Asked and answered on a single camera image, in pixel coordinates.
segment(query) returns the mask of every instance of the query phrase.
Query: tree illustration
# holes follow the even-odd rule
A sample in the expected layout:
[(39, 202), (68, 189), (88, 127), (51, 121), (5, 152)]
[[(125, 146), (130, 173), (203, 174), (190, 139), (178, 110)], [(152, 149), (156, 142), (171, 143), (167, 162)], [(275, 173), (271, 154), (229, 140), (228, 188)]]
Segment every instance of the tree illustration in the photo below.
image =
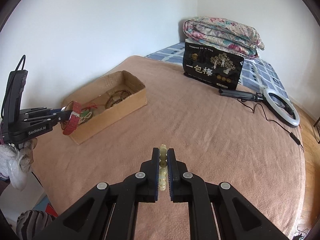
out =
[(225, 74), (229, 74), (230, 70), (236, 69), (233, 65), (232, 61), (228, 58), (226, 53), (219, 54), (215, 57), (211, 57), (211, 63), (213, 64), (213, 68), (216, 69), (217, 65), (222, 68), (226, 68), (223, 72)]

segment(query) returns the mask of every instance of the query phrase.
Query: black cable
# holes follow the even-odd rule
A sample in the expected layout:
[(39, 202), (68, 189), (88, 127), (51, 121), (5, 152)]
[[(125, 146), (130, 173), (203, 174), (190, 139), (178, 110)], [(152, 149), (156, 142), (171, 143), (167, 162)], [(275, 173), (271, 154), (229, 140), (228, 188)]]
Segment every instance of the black cable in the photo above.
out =
[(6, 100), (7, 100), (7, 97), (8, 97), (8, 95), (9, 95), (9, 92), (11, 91), (11, 87), (12, 87), (12, 83), (13, 83), (14, 77), (15, 77), (15, 75), (16, 75), (16, 73), (17, 73), (17, 71), (18, 71), (18, 69), (19, 69), (22, 61), (23, 61), (23, 64), (22, 64), (21, 70), (23, 70), (23, 68), (24, 68), (24, 64), (25, 64), (25, 62), (26, 62), (26, 55), (23, 55), (22, 58), (20, 59), (18, 65), (17, 65), (17, 67), (16, 67), (16, 69), (14, 70), (14, 73), (13, 73), (12, 78), (10, 79), (8, 88), (7, 88), (6, 92), (5, 92), (4, 99), (3, 99), (3, 103), (2, 103), (2, 107), (1, 107), (1, 118), (2, 118), (2, 119), (3, 119), (4, 104), (5, 104)]
[(284, 128), (281, 124), (279, 124), (276, 120), (273, 120), (273, 119), (270, 119), (270, 120), (269, 120), (269, 119), (267, 118), (266, 112), (264, 111), (264, 108), (263, 108), (262, 104), (256, 103), (256, 104), (254, 105), (254, 107), (251, 108), (250, 106), (247, 106), (247, 105), (244, 104), (243, 102), (241, 102), (241, 101), (239, 101), (239, 102), (240, 102), (241, 104), (243, 104), (244, 106), (246, 106), (247, 108), (250, 108), (253, 113), (255, 112), (257, 105), (261, 106), (261, 107), (262, 107), (262, 110), (263, 110), (263, 113), (264, 113), (264, 117), (266, 118), (266, 120), (267, 120), (268, 122), (275, 122), (275, 123), (277, 123), (283, 130), (287, 131), (287, 132), (290, 134), (290, 132), (289, 132), (286, 128)]
[(285, 109), (285, 106), (281, 106), (281, 105), (279, 105), (279, 104), (277, 104), (277, 103), (275, 103), (277, 106), (279, 106), (279, 107), (281, 107), (281, 108), (283, 108), (283, 109)]
[(33, 176), (35, 176), (35, 178), (37, 179), (37, 181), (39, 182), (39, 184), (42, 186), (41, 182), (39, 181), (38, 177), (33, 173), (33, 171), (31, 172), (33, 174)]
[(308, 233), (308, 231), (309, 231), (308, 228), (305, 228), (304, 230), (301, 231), (301, 230), (298, 229), (298, 226), (297, 226), (297, 230), (298, 230), (300, 233), (304, 233), (304, 234), (305, 234), (304, 236), (301, 235), (303, 238), (306, 237), (306, 235), (307, 235), (307, 233)]
[(292, 238), (292, 240), (301, 240), (301, 239), (302, 239), (302, 234), (297, 235), (297, 236), (294, 236), (294, 237)]
[(252, 107), (247, 106), (246, 104), (244, 104), (244, 102), (246, 102), (247, 100), (242, 100), (242, 99), (239, 100), (239, 99), (237, 99), (237, 101), (240, 102), (241, 104), (243, 104), (244, 106), (246, 106), (247, 108), (250, 108), (253, 113), (255, 112), (257, 105), (261, 106), (261, 107), (262, 107), (262, 110), (263, 110), (263, 113), (264, 113), (265, 119), (266, 119), (268, 122), (275, 122), (275, 123), (277, 123), (283, 130), (285, 130), (287, 133), (289, 133), (289, 134), (290, 134), (290, 137), (296, 142), (297, 145), (300, 145), (300, 146), (302, 147), (302, 150), (303, 150), (303, 152), (304, 152), (304, 149), (303, 149), (303, 146), (302, 146), (300, 140), (295, 136), (295, 134), (294, 134), (293, 132), (289, 132), (286, 128), (284, 128), (284, 127), (283, 127), (281, 124), (279, 124), (276, 120), (273, 120), (273, 119), (270, 119), (270, 120), (269, 120), (269, 119), (267, 118), (266, 112), (264, 111), (264, 108), (263, 108), (262, 104), (256, 103), (256, 104), (254, 105), (254, 107), (252, 108)]

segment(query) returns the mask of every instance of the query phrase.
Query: black snack bag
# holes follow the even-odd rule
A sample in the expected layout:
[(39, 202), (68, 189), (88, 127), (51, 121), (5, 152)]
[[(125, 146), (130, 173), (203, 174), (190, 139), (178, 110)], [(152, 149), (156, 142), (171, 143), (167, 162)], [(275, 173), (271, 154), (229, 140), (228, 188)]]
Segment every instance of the black snack bag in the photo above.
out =
[(214, 47), (186, 42), (183, 69), (187, 77), (216, 88), (235, 90), (243, 60), (243, 57)]

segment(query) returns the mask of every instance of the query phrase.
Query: striped fabric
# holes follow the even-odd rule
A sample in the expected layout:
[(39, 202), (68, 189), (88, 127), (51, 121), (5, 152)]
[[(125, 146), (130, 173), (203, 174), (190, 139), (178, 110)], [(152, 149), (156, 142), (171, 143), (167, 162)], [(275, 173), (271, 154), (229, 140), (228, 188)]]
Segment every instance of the striped fabric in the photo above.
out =
[[(182, 66), (183, 55), (184, 42), (181, 42), (149, 54), (146, 57)], [(278, 91), (285, 98), (288, 98), (287, 92), (276, 71), (270, 63), (262, 59), (244, 59), (239, 84), (244, 85), (257, 93), (263, 93), (265, 88), (271, 88)]]
[(18, 217), (16, 234), (20, 240), (31, 240), (54, 219), (46, 212), (29, 210)]

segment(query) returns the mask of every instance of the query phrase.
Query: red watch strap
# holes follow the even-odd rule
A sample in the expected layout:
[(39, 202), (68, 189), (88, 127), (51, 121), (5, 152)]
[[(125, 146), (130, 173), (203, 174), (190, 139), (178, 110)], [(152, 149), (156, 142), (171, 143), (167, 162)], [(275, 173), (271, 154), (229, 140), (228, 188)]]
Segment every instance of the red watch strap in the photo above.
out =
[(65, 110), (72, 110), (72, 113), (69, 121), (61, 123), (61, 128), (64, 135), (70, 135), (75, 129), (77, 129), (80, 120), (81, 104), (76, 101), (72, 101), (66, 106)]

